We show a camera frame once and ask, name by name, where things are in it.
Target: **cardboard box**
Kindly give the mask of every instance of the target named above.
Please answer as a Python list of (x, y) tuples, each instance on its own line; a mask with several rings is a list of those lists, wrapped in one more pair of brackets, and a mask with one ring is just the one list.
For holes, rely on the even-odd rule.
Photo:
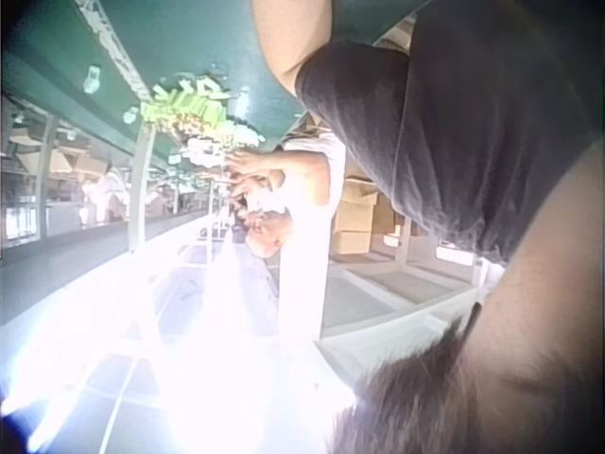
[(338, 232), (332, 235), (332, 252), (368, 253), (372, 243), (372, 232)]
[(334, 216), (333, 232), (370, 232), (374, 205), (342, 201)]
[(374, 183), (347, 180), (342, 186), (342, 201), (375, 205), (378, 200), (378, 189)]
[(344, 177), (345, 179), (355, 178), (365, 182), (372, 181), (350, 153), (347, 153), (347, 161), (344, 167)]
[(380, 206), (387, 206), (392, 209), (392, 204), (390, 203), (390, 199), (385, 196), (382, 192), (378, 193), (378, 198), (376, 200), (376, 204)]
[(372, 216), (372, 234), (391, 235), (395, 233), (396, 226), (393, 209), (390, 206), (376, 204)]

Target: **white shirt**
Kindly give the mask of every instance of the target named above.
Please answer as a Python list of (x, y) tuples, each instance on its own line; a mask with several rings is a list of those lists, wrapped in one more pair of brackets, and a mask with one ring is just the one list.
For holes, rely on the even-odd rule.
[(330, 221), (338, 208), (340, 197), (342, 196), (346, 161), (346, 148), (344, 144), (331, 131), (326, 131), (320, 133), (318, 138), (301, 137), (289, 139), (284, 143), (284, 150), (315, 151), (323, 153), (328, 159), (328, 166), (330, 168), (330, 196), (327, 204), (317, 206), (312, 203), (305, 196), (305, 191), (302, 191), (303, 177), (297, 174), (286, 172), (284, 183), (276, 192), (280, 193), (280, 198), (284, 201), (295, 222), (297, 218), (309, 216), (319, 216), (327, 218)]

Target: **window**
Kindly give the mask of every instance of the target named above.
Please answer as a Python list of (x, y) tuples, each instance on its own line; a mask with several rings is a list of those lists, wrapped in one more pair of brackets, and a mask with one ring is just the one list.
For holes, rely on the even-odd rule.
[(436, 250), (437, 258), (448, 262), (458, 263), (467, 267), (472, 267), (475, 263), (475, 255), (457, 249), (456, 246), (448, 241), (440, 241)]

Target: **sleeve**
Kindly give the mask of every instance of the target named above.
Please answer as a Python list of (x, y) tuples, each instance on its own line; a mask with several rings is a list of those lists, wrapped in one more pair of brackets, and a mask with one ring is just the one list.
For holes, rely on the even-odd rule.
[[(296, 93), (376, 181), (392, 169), (403, 117), (408, 56), (350, 42), (330, 43), (300, 69)], [(382, 153), (376, 160), (371, 153)]]

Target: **dark hair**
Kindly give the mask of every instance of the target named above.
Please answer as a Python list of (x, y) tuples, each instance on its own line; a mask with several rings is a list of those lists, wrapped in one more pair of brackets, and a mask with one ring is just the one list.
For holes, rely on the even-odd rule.
[(333, 453), (477, 452), (475, 388), (458, 364), (459, 323), (421, 353), (384, 364), (362, 381), (357, 404), (337, 419)]
[(362, 380), (356, 405), (337, 419), (333, 454), (604, 452), (599, 380), (562, 358), (543, 358), (531, 380), (498, 377), (506, 393), (541, 405), (529, 418), (520, 413), (518, 427), (504, 420), (508, 435), (482, 428), (474, 374), (460, 358), (469, 330), (460, 335), (458, 327), (459, 320), (427, 349)]

